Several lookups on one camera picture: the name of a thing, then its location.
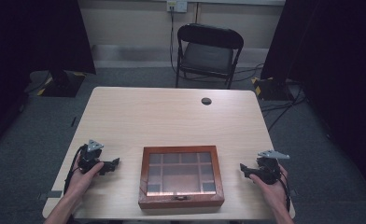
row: chair seat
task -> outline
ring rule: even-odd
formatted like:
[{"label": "chair seat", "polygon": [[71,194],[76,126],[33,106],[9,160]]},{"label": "chair seat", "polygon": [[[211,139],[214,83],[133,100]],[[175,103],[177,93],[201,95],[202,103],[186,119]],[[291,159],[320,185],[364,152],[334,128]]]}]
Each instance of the chair seat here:
[{"label": "chair seat", "polygon": [[232,49],[189,43],[182,58],[181,67],[227,76],[232,69],[232,56]]}]

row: person's right arm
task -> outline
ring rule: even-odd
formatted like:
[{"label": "person's right arm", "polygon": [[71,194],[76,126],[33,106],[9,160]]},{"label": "person's right arm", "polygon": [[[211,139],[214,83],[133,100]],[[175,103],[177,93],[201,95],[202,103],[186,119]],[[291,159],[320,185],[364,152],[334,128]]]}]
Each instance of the person's right arm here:
[{"label": "person's right arm", "polygon": [[[288,172],[280,165],[281,172],[288,177]],[[267,185],[256,175],[250,175],[250,179],[259,186],[264,197],[265,202],[270,206],[273,211],[276,223],[278,224],[294,224],[293,219],[290,217],[290,213],[286,207],[286,193],[279,181],[276,181],[273,185]]]}]

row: gray carpeted floor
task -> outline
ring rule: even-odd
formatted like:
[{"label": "gray carpeted floor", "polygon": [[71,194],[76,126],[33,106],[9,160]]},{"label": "gray carpeted floor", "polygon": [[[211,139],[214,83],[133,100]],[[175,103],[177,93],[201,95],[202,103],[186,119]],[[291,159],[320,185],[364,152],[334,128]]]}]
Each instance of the gray carpeted floor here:
[{"label": "gray carpeted floor", "polygon": [[[23,112],[0,139],[0,223],[42,223],[45,201],[40,193],[51,189],[84,108],[97,86],[173,88],[171,68],[100,68],[88,75],[76,98],[39,97],[31,92]],[[237,74],[235,79],[252,72]],[[40,84],[46,72],[32,73]],[[222,82],[181,80],[180,88],[224,89]],[[253,90],[250,79],[232,89]],[[292,86],[298,93],[298,86]],[[263,102],[263,109],[286,102]],[[283,110],[264,112],[268,127]],[[366,223],[366,182],[351,160],[334,145],[308,103],[295,105],[270,131],[275,150],[289,154],[281,163],[289,171],[296,223]],[[248,221],[247,223],[273,223]]]}]

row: black chair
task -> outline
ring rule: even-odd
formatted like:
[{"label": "black chair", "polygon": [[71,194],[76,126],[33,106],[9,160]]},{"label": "black chair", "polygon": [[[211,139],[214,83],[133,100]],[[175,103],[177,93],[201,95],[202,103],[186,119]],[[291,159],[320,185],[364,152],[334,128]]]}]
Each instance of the black chair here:
[{"label": "black chair", "polygon": [[[177,55],[176,88],[179,71],[208,77],[224,78],[227,89],[232,85],[232,78],[238,58],[244,46],[244,39],[234,30],[198,23],[186,24],[177,32],[179,50]],[[186,42],[183,51],[182,42]]]}]

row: black round hole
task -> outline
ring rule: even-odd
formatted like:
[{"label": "black round hole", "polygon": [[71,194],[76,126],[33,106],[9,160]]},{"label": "black round hole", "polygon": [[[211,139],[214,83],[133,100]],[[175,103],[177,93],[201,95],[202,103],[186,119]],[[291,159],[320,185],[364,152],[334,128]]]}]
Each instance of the black round hole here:
[{"label": "black round hole", "polygon": [[203,98],[202,100],[201,100],[201,102],[203,103],[203,105],[210,105],[210,104],[212,104],[212,100],[211,99],[209,99],[209,98]]}]

